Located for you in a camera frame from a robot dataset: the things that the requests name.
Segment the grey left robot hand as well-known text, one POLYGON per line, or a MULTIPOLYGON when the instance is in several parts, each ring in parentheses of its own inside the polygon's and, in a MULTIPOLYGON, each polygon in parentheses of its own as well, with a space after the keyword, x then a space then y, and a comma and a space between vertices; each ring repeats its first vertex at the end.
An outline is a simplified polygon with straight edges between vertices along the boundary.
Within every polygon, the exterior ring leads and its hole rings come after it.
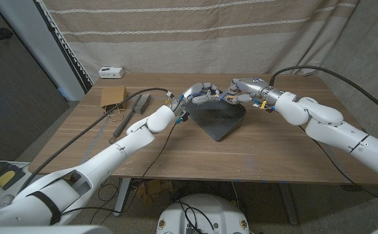
POLYGON ((196 83, 183 92, 177 101, 172 103, 171 110, 178 116, 188 103, 200 105, 206 102, 218 101, 221 93, 222 91, 213 83, 196 83))

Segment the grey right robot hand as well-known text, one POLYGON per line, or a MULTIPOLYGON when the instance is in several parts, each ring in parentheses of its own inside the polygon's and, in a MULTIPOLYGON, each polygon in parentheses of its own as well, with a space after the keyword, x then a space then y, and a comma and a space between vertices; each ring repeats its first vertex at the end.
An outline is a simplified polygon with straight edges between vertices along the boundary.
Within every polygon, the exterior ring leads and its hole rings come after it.
POLYGON ((274 105, 283 95, 283 91, 271 87, 266 81, 258 77, 234 78, 228 88, 228 93, 225 100, 234 104, 261 99, 270 105, 274 105))

